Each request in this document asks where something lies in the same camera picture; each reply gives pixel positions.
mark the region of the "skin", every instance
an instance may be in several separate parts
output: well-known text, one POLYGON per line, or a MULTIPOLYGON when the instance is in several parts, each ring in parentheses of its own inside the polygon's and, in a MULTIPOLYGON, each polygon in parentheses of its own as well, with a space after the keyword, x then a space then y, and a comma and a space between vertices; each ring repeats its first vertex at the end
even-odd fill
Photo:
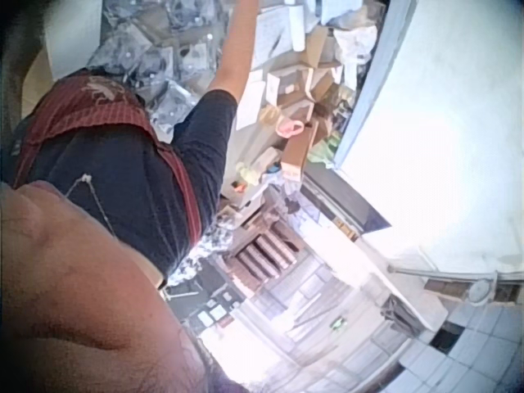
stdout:
POLYGON ((3 188, 2 339, 36 385, 204 390, 204 366, 139 260, 50 184, 3 188))

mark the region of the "cardboard box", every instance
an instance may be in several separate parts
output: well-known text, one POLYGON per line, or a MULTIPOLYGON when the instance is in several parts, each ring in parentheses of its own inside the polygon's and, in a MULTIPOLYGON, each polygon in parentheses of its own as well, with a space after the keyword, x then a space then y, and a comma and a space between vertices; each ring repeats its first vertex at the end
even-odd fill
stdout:
POLYGON ((313 116, 314 102, 303 96, 300 101, 282 109, 282 114, 291 120, 300 120, 307 123, 313 116))
POLYGON ((309 149, 318 130, 318 121, 312 119, 302 133, 289 138, 281 159, 282 175, 293 182, 300 182, 309 149))
POLYGON ((311 88, 309 97, 314 102, 320 102, 335 83, 331 70, 327 70, 323 77, 311 88))
POLYGON ((324 44, 328 38, 329 29, 325 26, 316 26, 305 39, 305 51, 300 55, 300 61, 306 65, 318 68, 324 44))
POLYGON ((324 138, 327 138, 331 135, 331 132, 333 130, 333 122, 330 117, 315 117, 315 119, 318 121, 318 129, 317 133, 314 136, 313 139, 313 145, 316 145, 320 141, 322 141, 324 138))
POLYGON ((273 106, 290 106, 305 96, 312 80, 313 69, 305 65, 271 71, 267 76, 265 99, 273 106))

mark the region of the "white wall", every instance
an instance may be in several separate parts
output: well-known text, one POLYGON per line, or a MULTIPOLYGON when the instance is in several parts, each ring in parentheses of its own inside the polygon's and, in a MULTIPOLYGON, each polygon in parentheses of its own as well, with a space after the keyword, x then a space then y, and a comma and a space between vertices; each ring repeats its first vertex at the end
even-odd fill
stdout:
POLYGON ((419 0, 341 167, 392 224, 366 240, 440 271, 522 270, 523 152, 521 2, 419 0))

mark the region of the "clear plastic packet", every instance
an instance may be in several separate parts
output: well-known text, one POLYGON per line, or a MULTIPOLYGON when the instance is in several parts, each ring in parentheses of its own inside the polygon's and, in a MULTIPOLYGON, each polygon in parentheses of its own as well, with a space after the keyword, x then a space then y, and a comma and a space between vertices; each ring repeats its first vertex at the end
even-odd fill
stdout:
POLYGON ((163 90, 146 105, 149 120, 161 142, 173 140, 174 126, 185 120, 198 99, 188 90, 170 80, 163 90))
POLYGON ((151 47, 130 73, 129 84, 135 88, 142 88, 165 82, 174 76, 174 48, 151 47))
POLYGON ((174 30, 210 25, 218 13, 215 0, 166 0, 165 6, 174 30))
POLYGON ((137 12, 132 22, 146 35, 155 45, 160 45, 173 37, 169 17, 165 4, 151 4, 137 12))
POLYGON ((125 82, 129 72, 150 47, 151 41, 137 26, 129 22, 123 23, 118 25, 93 53, 87 67, 101 67, 108 74, 122 75, 125 82))
POLYGON ((116 26, 149 6, 163 6, 164 3, 165 0, 104 0, 103 12, 110 23, 116 26))
POLYGON ((218 24, 176 34, 174 40, 178 48, 175 60, 179 80, 186 82, 207 71, 214 74, 219 61, 219 44, 223 36, 224 31, 218 24))

